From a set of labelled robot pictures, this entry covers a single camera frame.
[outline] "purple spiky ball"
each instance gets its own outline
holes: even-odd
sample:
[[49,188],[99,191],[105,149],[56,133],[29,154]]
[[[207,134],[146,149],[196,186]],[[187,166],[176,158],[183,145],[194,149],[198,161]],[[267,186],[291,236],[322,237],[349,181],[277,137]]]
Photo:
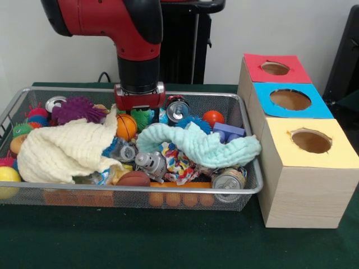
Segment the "purple spiky ball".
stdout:
[[100,123],[106,117],[103,110],[94,108],[94,104],[87,98],[69,97],[61,107],[55,106],[52,110],[52,119],[59,125],[64,125],[75,119],[87,119],[88,122]]

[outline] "wire basket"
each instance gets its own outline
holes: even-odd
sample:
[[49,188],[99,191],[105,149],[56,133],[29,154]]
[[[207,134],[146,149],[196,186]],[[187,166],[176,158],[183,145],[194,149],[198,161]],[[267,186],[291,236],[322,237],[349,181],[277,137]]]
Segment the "wire basket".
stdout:
[[[167,92],[181,94],[190,106],[191,115],[202,116],[208,110],[221,112],[226,124],[243,127],[251,135],[244,103],[235,94],[210,94],[199,92]],[[16,123],[25,120],[29,106],[45,104],[53,96],[84,96],[95,104],[110,107],[114,103],[111,89],[73,89],[59,87],[31,87],[19,91],[0,116],[0,157],[6,157],[12,129]],[[176,208],[192,210],[232,210],[241,211],[251,198],[263,187],[263,179],[258,160],[246,165],[247,184],[245,189],[224,190],[211,188],[163,188],[163,187],[123,187],[77,184],[50,184],[28,182],[1,182],[0,203],[13,205],[57,205],[94,207],[133,208]],[[195,181],[210,181],[199,177]],[[8,199],[1,199],[2,192],[14,191]],[[223,197],[232,196],[232,202],[223,202]]]

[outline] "box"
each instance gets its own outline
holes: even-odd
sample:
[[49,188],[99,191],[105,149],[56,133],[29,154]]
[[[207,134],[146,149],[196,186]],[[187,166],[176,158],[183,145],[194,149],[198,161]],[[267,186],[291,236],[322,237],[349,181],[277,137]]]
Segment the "box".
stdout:
[[338,122],[268,118],[261,145],[266,227],[337,228],[359,180],[359,157]]
[[246,106],[249,103],[250,87],[253,87],[253,82],[312,83],[295,55],[244,54],[237,94],[243,98]]
[[359,157],[298,58],[245,54],[237,94],[263,148],[266,227],[338,227]]

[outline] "cream towel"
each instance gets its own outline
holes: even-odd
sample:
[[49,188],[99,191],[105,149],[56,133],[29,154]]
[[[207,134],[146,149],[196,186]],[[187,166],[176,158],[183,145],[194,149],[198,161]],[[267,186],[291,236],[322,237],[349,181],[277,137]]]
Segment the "cream towel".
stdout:
[[104,124],[73,120],[63,126],[39,128],[30,132],[21,146],[17,163],[27,182],[72,183],[74,176],[103,172],[122,164],[102,156],[117,129],[113,107]]

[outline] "purple block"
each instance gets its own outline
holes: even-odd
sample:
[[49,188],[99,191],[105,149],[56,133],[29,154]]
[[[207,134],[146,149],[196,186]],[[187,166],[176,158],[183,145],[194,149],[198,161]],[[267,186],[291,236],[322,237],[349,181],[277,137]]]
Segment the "purple block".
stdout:
[[216,122],[213,127],[214,133],[220,134],[220,142],[231,142],[233,139],[244,137],[245,136],[245,130],[242,128],[238,128],[235,126],[230,126],[227,124],[222,124]]

